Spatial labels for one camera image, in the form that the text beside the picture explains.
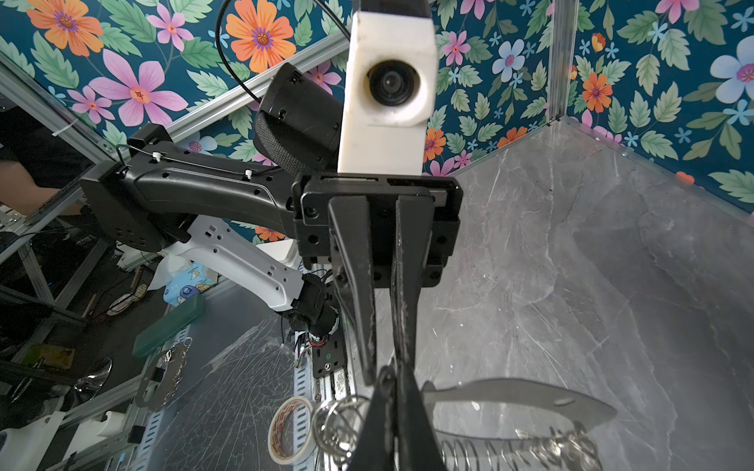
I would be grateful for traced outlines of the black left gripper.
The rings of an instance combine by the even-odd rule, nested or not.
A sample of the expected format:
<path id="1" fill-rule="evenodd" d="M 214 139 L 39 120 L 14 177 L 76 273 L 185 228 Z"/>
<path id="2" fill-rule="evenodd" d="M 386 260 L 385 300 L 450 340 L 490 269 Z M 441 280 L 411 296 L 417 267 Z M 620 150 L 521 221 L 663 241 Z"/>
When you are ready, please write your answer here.
<path id="1" fill-rule="evenodd" d="M 441 281 L 455 250 L 462 202 L 454 178 L 327 173 L 295 180 L 298 251 L 306 267 L 333 261 L 336 298 L 355 328 L 365 385 L 376 381 L 374 281 L 388 288 L 392 271 L 396 359 L 414 368 L 421 288 Z"/>

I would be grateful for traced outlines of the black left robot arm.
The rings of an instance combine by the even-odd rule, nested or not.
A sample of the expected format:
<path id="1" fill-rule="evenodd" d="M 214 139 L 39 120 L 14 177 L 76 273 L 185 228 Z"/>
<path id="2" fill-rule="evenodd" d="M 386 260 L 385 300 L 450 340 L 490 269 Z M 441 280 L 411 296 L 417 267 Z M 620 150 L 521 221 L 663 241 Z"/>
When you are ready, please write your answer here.
<path id="1" fill-rule="evenodd" d="M 269 166 L 182 149 L 148 125 L 129 139 L 129 162 L 100 164 L 81 185 L 117 241 L 198 261 L 315 337 L 347 319 L 367 384 L 377 377 L 375 292 L 386 288 L 393 368 L 406 381 L 419 295 L 440 282 L 453 253 L 463 190 L 452 178 L 338 173 L 342 113 L 337 98 L 285 65 L 255 122 Z"/>

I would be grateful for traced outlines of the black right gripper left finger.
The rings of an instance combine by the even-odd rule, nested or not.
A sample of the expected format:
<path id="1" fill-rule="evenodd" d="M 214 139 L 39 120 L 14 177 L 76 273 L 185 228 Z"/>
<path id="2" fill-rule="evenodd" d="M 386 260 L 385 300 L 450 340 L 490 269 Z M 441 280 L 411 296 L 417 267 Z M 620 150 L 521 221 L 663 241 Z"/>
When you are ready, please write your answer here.
<path id="1" fill-rule="evenodd" d="M 395 469 L 396 384 L 395 369 L 384 366 L 374 387 L 349 470 Z"/>

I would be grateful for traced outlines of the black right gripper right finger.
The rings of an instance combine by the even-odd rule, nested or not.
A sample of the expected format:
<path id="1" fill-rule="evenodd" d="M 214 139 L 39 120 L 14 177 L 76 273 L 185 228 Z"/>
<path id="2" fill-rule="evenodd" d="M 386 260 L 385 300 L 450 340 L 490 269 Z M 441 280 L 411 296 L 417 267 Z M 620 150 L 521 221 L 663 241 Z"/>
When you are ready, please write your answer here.
<path id="1" fill-rule="evenodd" d="M 402 364 L 398 369 L 397 427 L 400 470 L 446 469 L 414 373 Z"/>

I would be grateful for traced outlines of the steel key holder plate with rings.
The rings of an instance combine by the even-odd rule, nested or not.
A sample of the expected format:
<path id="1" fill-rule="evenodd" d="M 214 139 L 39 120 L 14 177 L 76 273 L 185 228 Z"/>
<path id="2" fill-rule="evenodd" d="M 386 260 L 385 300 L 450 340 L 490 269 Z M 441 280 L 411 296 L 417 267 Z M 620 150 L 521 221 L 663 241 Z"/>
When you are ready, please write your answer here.
<path id="1" fill-rule="evenodd" d="M 592 396 L 518 378 L 418 388 L 446 469 L 599 470 L 588 433 L 617 415 Z M 394 470 L 400 470 L 397 385 L 395 406 Z"/>

